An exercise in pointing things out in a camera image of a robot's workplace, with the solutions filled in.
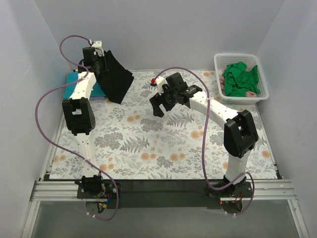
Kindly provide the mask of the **black t shirt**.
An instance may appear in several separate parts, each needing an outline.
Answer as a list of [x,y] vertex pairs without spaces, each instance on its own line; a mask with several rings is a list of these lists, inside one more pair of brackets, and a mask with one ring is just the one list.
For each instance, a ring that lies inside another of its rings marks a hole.
[[121,104],[134,76],[117,61],[110,50],[105,52],[104,59],[106,65],[101,68],[97,83],[111,102]]

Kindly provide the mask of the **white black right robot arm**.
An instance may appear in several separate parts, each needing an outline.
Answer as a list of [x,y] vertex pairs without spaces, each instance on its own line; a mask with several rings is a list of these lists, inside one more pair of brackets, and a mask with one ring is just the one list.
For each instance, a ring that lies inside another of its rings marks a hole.
[[235,197],[242,192],[246,182],[246,165],[259,136],[252,114],[248,110],[239,112],[211,98],[197,85],[188,86],[180,73],[166,78],[156,77],[151,86],[157,93],[150,98],[155,117],[163,117],[165,111],[171,111],[177,104],[206,116],[205,122],[212,120],[223,130],[223,145],[228,152],[228,167],[223,182],[208,184],[209,189]]

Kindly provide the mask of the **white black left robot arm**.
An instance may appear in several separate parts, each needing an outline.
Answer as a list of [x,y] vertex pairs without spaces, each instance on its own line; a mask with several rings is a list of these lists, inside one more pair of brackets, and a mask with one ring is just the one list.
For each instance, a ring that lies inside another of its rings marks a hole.
[[79,146],[79,154],[85,158],[82,178],[78,185],[84,193],[94,198],[101,198],[106,189],[102,183],[101,172],[90,165],[96,163],[92,138],[96,120],[89,99],[97,80],[95,74],[88,73],[87,69],[94,66],[101,55],[96,52],[94,47],[83,48],[84,59],[77,66],[78,82],[70,97],[62,101],[66,126],[74,135]]

